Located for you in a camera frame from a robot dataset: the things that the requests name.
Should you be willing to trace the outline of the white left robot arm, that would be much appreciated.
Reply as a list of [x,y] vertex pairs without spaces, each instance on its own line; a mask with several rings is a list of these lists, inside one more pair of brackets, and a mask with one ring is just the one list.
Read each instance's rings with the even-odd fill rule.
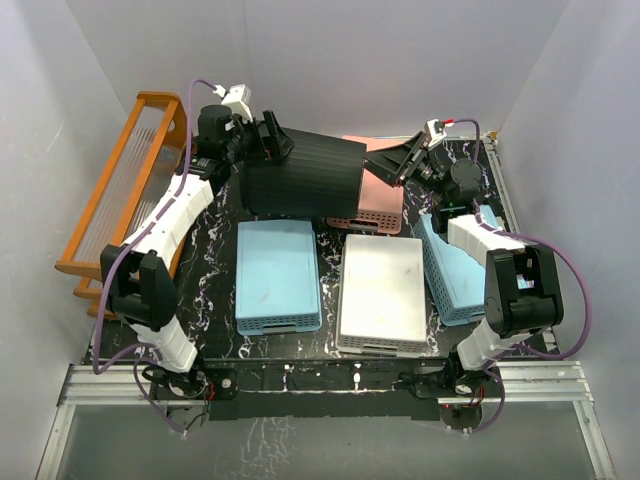
[[138,229],[100,255],[102,293],[96,320],[111,312],[152,355],[152,382],[186,399],[200,396],[207,376],[197,368],[198,350],[177,317],[179,296],[171,262],[197,217],[213,202],[237,163],[282,162],[294,143],[273,111],[246,120],[228,106],[209,105],[198,116],[199,133],[188,136],[166,192]]

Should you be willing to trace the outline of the black plastic bucket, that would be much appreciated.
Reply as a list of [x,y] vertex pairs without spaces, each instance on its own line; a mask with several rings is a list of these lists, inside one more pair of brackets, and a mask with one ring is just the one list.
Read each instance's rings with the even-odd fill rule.
[[294,143],[284,160],[241,168],[244,209],[254,215],[355,217],[366,145],[291,128],[284,133]]

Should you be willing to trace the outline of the large blue perforated basket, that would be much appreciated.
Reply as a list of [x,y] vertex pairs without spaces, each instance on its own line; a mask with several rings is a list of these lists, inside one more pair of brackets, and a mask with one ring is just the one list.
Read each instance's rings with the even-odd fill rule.
[[484,316],[487,252],[505,247],[519,253],[525,247],[505,235],[489,206],[481,206],[478,214],[460,223],[470,234],[469,251],[436,233],[430,214],[412,229],[412,236],[422,241],[425,277],[440,321],[447,327],[474,324]]

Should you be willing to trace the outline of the small blue perforated basket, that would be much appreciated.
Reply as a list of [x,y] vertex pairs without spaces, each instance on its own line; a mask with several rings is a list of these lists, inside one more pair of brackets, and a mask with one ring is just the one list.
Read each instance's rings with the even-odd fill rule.
[[238,225],[235,320],[243,336],[320,329],[319,267],[309,220]]

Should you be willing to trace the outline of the pink perforated plastic basket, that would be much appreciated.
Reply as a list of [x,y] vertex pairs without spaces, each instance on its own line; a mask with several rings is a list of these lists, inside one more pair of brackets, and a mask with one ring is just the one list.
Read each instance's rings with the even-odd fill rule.
[[392,187],[369,170],[362,173],[355,218],[327,218],[330,227],[357,232],[397,235],[402,228],[404,188]]

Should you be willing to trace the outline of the white perforated plastic basket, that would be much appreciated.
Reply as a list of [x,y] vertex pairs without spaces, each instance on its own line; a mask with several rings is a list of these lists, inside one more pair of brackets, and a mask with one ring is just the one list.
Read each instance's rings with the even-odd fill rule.
[[336,348],[342,353],[418,358],[427,342],[422,242],[346,236]]

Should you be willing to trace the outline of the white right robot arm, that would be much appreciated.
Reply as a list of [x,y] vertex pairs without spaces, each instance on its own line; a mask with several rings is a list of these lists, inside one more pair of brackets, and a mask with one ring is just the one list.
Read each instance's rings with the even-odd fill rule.
[[389,186],[409,182],[431,194],[432,208],[415,225],[425,274],[443,322],[480,321],[454,345],[441,370],[405,374],[415,394],[466,397],[496,375],[496,360],[564,316],[554,251],[520,241],[490,225],[478,204],[483,172],[477,158],[437,153],[441,133],[420,132],[406,142],[370,151],[365,168]]

